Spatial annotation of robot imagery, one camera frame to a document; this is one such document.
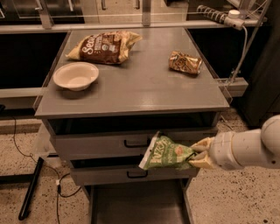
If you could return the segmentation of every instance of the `brown chip bag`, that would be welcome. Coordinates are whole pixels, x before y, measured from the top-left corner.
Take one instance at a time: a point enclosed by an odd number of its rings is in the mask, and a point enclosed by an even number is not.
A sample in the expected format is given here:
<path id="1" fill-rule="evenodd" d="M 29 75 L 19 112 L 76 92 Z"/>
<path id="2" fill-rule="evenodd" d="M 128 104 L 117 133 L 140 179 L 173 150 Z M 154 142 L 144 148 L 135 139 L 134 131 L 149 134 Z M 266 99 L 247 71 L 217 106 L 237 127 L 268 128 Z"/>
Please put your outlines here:
<path id="1" fill-rule="evenodd" d="M 188 74 L 199 74 L 202 59 L 183 52 L 173 51 L 169 58 L 169 68 Z"/>
<path id="2" fill-rule="evenodd" d="M 132 46 L 142 37 L 132 31 L 111 31 L 86 36 L 66 56 L 102 64 L 121 64 L 129 58 Z"/>

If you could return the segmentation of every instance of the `gray countertop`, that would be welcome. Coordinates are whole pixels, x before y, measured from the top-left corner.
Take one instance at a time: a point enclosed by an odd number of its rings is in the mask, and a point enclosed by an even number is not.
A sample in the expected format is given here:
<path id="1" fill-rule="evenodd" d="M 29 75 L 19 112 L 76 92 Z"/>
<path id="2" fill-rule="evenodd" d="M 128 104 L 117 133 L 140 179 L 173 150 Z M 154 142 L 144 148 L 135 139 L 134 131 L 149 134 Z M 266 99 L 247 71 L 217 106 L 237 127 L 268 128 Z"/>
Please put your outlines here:
<path id="1" fill-rule="evenodd" d="M 35 116 L 53 119 L 148 115 L 222 111 L 229 107 L 204 63 L 197 76 L 169 69 L 173 50 L 199 57 L 185 29 L 126 30 L 143 36 L 133 46 L 128 60 L 114 66 L 96 64 L 100 70 L 98 80 L 80 92 L 58 87 L 51 79 Z M 73 63 L 65 55 L 85 36 L 108 31 L 72 31 L 56 69 Z"/>

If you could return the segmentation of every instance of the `green chip bag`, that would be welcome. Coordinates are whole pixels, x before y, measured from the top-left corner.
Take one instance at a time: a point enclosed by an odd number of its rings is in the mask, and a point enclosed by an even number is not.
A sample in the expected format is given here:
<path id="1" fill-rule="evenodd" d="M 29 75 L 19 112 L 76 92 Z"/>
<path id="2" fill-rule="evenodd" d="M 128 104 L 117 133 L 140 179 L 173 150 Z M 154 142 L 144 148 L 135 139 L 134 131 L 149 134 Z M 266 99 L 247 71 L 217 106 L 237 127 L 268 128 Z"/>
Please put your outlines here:
<path id="1" fill-rule="evenodd" d="M 188 161 L 197 154 L 192 148 L 174 143 L 158 131 L 151 139 L 139 167 L 144 170 L 160 167 L 184 170 L 193 167 Z"/>

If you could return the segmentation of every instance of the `terrazzo floor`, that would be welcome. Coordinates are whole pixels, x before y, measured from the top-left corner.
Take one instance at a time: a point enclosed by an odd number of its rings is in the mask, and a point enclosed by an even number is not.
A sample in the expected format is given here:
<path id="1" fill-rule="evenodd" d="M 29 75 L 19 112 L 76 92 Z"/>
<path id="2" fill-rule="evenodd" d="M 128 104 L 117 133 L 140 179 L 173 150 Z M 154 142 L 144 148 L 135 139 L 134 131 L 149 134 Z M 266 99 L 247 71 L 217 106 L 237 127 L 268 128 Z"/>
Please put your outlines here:
<path id="1" fill-rule="evenodd" d="M 238 112 L 231 108 L 222 113 L 227 121 L 220 120 L 219 131 L 244 131 L 248 127 Z M 0 120 L 0 175 L 33 173 L 36 158 L 37 136 L 40 121 L 18 119 L 14 137 L 15 121 Z M 0 185 L 0 223 L 58 223 L 57 216 L 57 173 L 47 167 L 55 166 L 45 161 L 38 178 L 38 185 L 31 201 L 30 214 L 18 220 L 27 184 Z M 69 172 L 62 163 L 56 168 L 59 177 Z M 194 224 L 258 224 L 280 223 L 280 179 L 279 170 L 248 167 L 241 171 L 203 170 L 192 180 L 187 196 Z M 61 181 L 62 194 L 75 192 L 78 186 L 70 176 Z M 73 197 L 59 197 L 58 211 L 61 224 L 88 223 L 89 202 L 82 190 Z"/>

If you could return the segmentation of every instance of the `drawer front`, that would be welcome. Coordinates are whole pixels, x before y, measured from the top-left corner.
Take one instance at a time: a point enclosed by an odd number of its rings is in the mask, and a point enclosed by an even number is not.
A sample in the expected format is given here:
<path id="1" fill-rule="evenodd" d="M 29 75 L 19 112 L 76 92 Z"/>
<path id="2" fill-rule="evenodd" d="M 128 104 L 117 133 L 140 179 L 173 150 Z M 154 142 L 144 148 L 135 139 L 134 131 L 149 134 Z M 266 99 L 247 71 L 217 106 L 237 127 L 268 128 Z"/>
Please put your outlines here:
<path id="1" fill-rule="evenodd" d="M 195 177 L 198 169 L 178 171 L 172 168 L 160 168 L 144 171 L 134 167 L 107 167 L 102 169 L 81 168 L 71 169 L 71 176 L 77 186 L 94 186 L 163 179 L 187 179 Z"/>
<path id="2" fill-rule="evenodd" d="M 115 158 L 145 153 L 153 135 L 63 136 L 53 141 L 59 156 L 65 160 Z"/>
<path id="3" fill-rule="evenodd" d="M 175 143 L 191 145 L 204 137 L 214 136 L 211 129 L 166 129 L 165 135 Z M 52 139 L 54 149 L 61 159 L 115 158 L 143 155 L 156 131 L 107 135 L 69 135 Z"/>

